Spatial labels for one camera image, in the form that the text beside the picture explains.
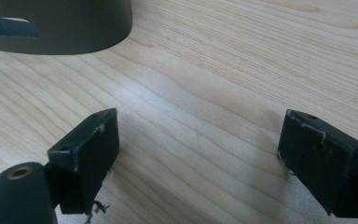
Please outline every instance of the wooden surface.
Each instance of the wooden surface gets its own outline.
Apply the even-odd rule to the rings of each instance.
[[[358,223],[276,157],[287,108],[358,139],[358,1],[133,0],[130,36],[77,56],[0,51],[0,173],[48,161],[118,109],[121,151],[92,223]],[[59,223],[84,223],[62,216]]]

